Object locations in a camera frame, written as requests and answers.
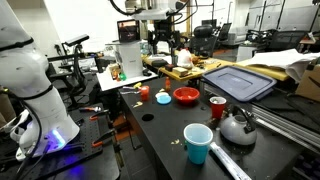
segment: container lid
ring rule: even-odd
[[[247,69],[224,66],[202,75],[209,85],[217,86],[241,102],[259,99],[272,91],[276,80]]]

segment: silver kettle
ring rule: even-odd
[[[221,134],[229,141],[239,145],[251,145],[256,142],[257,131],[254,115],[246,110],[233,106],[229,117],[221,120]]]

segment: bottle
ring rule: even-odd
[[[171,89],[170,79],[169,77],[166,77],[165,90],[166,92],[170,92],[170,89]]]

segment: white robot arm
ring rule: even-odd
[[[33,150],[33,157],[41,156],[47,145],[47,153],[59,151],[80,129],[46,77],[47,58],[22,28],[6,0],[0,0],[0,17],[0,84],[25,102],[33,119],[18,139],[16,158],[22,161]]]

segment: pliers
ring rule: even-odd
[[[111,136],[114,136],[116,134],[115,129],[111,129],[108,132],[104,133],[102,136],[100,136],[97,140],[92,142],[92,147],[99,147],[103,144],[103,140],[110,138]]]
[[[104,110],[104,111],[98,112],[98,113],[90,116],[89,120],[90,120],[90,121],[95,121],[95,120],[98,119],[99,116],[106,115],[107,113],[109,113],[109,110]]]

